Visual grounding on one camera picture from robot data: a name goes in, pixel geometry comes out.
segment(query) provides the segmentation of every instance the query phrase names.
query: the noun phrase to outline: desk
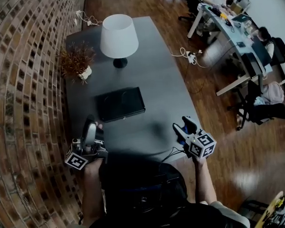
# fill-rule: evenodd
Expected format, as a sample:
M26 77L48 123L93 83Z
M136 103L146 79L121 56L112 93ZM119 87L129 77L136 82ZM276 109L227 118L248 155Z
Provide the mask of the desk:
M208 10L205 7L201 7L195 21L193 22L193 25L187 35L188 38L191 38L193 33L195 32L203 13L206 12L210 17L212 17L211 19L213 20L213 22L216 24L216 26L220 29L220 31L225 35L225 37L229 40L231 46L234 48L235 53L237 54L239 60L241 61L241 56L245 53L253 53L254 56L256 57L256 60L258 62L258 64L260 65L261 71L263 76L266 76L266 71L264 69L264 66L262 65L260 59L258 58L258 56L256 55L256 53L254 52L253 48L251 47L251 45L248 43L248 39L246 38L245 35L243 35L241 33L241 31L238 28L234 28L234 32L231 31L231 27L225 24L225 21L222 20L220 17L216 16L214 13L212 13L210 10ZM246 45L246 47L239 47L237 46L237 42L244 42L244 44ZM242 65L244 65L244 71L245 71L245 75L242 76L241 78L237 79L236 81L234 81L233 83L231 83L230 85L226 86L225 88L219 90L216 94L217 96L222 95L224 93L226 93L227 91L233 89L234 87L238 86L239 84L248 81L251 79L245 64L241 61Z
M83 41L94 48L96 56L87 84L66 81L67 103L72 136L79 137L85 119L98 114L94 97L125 87L139 87L146 107L145 113L104 124L104 142L109 159L115 153L162 160L172 147L180 147L172 124L183 124L182 116L199 119L175 59L150 17L133 19L139 47L128 57L128 65L118 69L113 59L100 51L101 26L90 28L66 38L66 45ZM172 156L169 161L184 156Z

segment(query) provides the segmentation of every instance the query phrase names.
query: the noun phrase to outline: white desk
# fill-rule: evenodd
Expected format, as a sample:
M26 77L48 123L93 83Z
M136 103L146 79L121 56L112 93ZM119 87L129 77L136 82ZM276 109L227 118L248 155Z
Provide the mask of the white desk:
M239 60L241 61L242 65L244 65L244 71L245 71L245 75L242 76L241 78L237 79L236 81L234 81L233 83L231 83L230 85L224 87L223 89L219 90L216 94L217 96L222 95L224 93L226 93L227 91L235 88L236 86L238 86L239 84L248 81L251 79L245 64L242 62L241 57L243 54L245 53L253 53L254 56L256 57L256 60L258 62L258 64L260 65L260 69L262 71L262 75L265 77L267 75L264 66L262 65L260 59L258 58L258 56L256 55L256 53L254 52L253 48L251 47L251 43L248 42L248 38L238 29L238 28L234 28L234 31L232 31L232 27L226 25L225 21L222 20L220 17L216 16L214 13L212 13L210 10L208 10L205 7L201 7L201 10L199 11L195 21L193 22L193 25L187 35L188 38L191 38L193 33L195 32L203 13L206 12L210 17L212 17L211 19L213 20L213 22L217 25L217 27L220 29L220 31L225 35L225 37L229 40L231 46L234 48L235 53L237 54ZM243 42L246 46L245 47L239 47L237 45L237 42Z

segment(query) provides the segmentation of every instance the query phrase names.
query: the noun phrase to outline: wooden floor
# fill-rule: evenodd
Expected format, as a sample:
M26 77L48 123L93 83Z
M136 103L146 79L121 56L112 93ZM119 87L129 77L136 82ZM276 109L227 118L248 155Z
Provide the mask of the wooden floor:
M189 24L178 21L179 15L188 12L185 0L86 0L85 12L98 20L116 13L133 18L150 16L173 54L179 54L180 47L193 52L206 48L197 36L188 41ZM212 66L217 58L214 54L208 49L199 63ZM275 119L261 126L248 123L236 132L235 113L226 110L234 104L234 96L215 94L232 82L232 78L217 65L209 73L209 68L188 67L185 58L175 60L202 127L218 142L214 154L208 158L218 200L237 210L246 199L269 203L279 191L285 192L285 120ZM173 165L183 174L189 200L194 201L195 175L191 160L179 159Z

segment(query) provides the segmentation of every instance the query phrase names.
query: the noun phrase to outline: person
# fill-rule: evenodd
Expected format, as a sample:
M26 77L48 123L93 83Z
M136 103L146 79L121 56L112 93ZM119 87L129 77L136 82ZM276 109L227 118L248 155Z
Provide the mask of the person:
M265 27L260 27L252 33L252 36L257 36L262 44L265 46L268 54L272 58L274 56L275 46L271 40L271 35Z
M222 12L235 15L235 13L229 7L227 7L227 0L202 0L202 1ZM202 4L200 3L198 5L198 11L200 11L201 7L202 7ZM203 32L205 32L206 37L207 37L208 33L211 31L214 31L216 26L213 23L213 20L210 18L210 16L207 13L203 14L203 18L205 22L202 21L199 23L196 32L199 36L203 36Z
M196 159L192 158L195 165L195 175L196 175L196 203L189 203L187 201L187 194L182 195L182 191L186 192L185 182L182 176L176 175L178 172L174 167L169 164L163 163L162 166L156 166L156 170L164 169L169 170L172 173L171 182L169 181L168 186L173 183L172 180L180 180L179 183L183 183L184 188L181 190L182 185L173 186L172 189L168 189L166 192L160 192L159 198L154 199L156 195L143 195L142 199L138 202L140 205L134 206L133 209L127 209L127 203L137 203L135 199L127 200L126 195L123 195L125 190L130 190L130 194L133 194L133 190L137 189L123 189L122 192L117 192L120 183L127 181L128 183L135 182L135 178L138 180L144 180L148 173L148 164L141 165L141 173L134 171L134 175L131 177L123 177L125 171L118 170L115 166L115 174L111 175L110 182L103 184L101 182L100 169L103 160L97 159L92 163L85 166L84 169L84 179L83 179L83 226L87 228L106 228L106 227L239 227L248 228L250 227L247 218L237 214L233 210L230 210L223 206L217 201L217 196L212 184L211 176L209 173L208 165L206 159ZM132 166L127 167L128 170L132 171ZM150 177L148 180L147 187L150 186L151 181L154 176ZM106 213L104 207L104 199L102 194L102 186L105 186L105 203L106 203ZM112 193L107 193L107 187L113 191L115 197L112 197ZM161 201L161 205L157 205L157 208L162 208L163 203L170 206L165 209L163 207L166 215L163 214L151 214L152 211L156 210L150 208L149 206L144 206L144 202L148 203L149 200Z

